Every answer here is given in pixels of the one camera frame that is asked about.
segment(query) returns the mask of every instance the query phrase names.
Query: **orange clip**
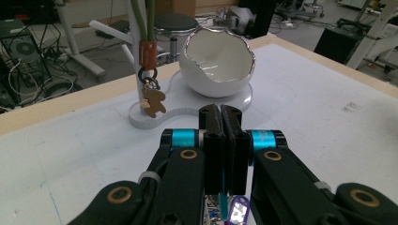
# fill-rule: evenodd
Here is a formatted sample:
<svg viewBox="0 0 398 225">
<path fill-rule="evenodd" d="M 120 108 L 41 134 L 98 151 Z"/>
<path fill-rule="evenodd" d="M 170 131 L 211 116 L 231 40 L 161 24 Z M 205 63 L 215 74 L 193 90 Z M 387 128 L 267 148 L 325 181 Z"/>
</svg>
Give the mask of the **orange clip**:
<svg viewBox="0 0 398 225">
<path fill-rule="evenodd" d="M 157 56 L 157 42 L 155 41 L 140 41 L 140 66 L 145 70 L 153 70 L 158 64 Z"/>
</svg>

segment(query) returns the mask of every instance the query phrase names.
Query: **white tabletop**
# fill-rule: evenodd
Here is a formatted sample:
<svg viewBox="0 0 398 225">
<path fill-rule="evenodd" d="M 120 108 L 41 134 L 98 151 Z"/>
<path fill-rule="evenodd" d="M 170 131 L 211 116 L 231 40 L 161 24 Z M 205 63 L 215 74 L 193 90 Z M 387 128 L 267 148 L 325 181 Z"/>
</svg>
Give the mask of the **white tabletop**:
<svg viewBox="0 0 398 225">
<path fill-rule="evenodd" d="M 278 45 L 254 53 L 243 128 L 281 130 L 333 192 L 357 182 L 398 203 L 398 99 Z M 197 128 L 190 115 L 132 127 L 137 100 L 130 92 L 0 136 L 0 224 L 66 224 L 106 185 L 137 181 L 165 128 Z"/>
</svg>

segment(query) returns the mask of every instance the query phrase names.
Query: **gingerbread man figure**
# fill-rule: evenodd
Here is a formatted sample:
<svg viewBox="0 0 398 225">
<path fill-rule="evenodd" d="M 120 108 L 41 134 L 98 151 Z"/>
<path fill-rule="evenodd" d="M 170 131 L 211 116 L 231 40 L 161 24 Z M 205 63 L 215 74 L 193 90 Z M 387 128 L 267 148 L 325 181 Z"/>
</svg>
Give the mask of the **gingerbread man figure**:
<svg viewBox="0 0 398 225">
<path fill-rule="evenodd" d="M 147 115 L 152 118 L 156 117 L 157 112 L 166 113 L 166 108 L 164 108 L 161 101 L 166 99 L 166 95 L 158 90 L 145 90 L 144 99 L 141 101 L 141 106 Z"/>
</svg>

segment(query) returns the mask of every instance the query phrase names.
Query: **robotic arm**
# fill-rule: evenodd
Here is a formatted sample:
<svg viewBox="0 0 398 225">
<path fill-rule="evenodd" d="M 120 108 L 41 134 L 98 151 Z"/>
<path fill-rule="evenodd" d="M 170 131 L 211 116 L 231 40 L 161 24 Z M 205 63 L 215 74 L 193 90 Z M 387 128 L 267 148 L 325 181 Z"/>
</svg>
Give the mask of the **robotic arm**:
<svg viewBox="0 0 398 225">
<path fill-rule="evenodd" d="M 205 196 L 244 195 L 248 166 L 257 224 L 398 224 L 398 206 L 386 196 L 354 183 L 335 195 L 319 188 L 280 131 L 242 130 L 241 119 L 238 109 L 208 105 L 199 110 L 199 129 L 164 130 L 138 184 L 105 187 L 70 224 L 202 225 Z"/>
</svg>

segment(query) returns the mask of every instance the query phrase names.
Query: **brass screw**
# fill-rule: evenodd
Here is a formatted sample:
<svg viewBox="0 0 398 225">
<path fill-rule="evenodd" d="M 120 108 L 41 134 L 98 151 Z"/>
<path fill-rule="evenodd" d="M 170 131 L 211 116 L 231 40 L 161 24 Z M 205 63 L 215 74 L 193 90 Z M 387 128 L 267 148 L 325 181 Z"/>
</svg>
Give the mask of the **brass screw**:
<svg viewBox="0 0 398 225">
<path fill-rule="evenodd" d="M 368 191 L 362 189 L 352 189 L 350 190 L 349 194 L 355 201 L 368 207 L 380 206 L 380 200 L 374 194 Z"/>
<path fill-rule="evenodd" d="M 109 203 L 120 204 L 127 201 L 132 194 L 132 190 L 129 187 L 115 187 L 109 191 L 107 199 Z"/>
</svg>

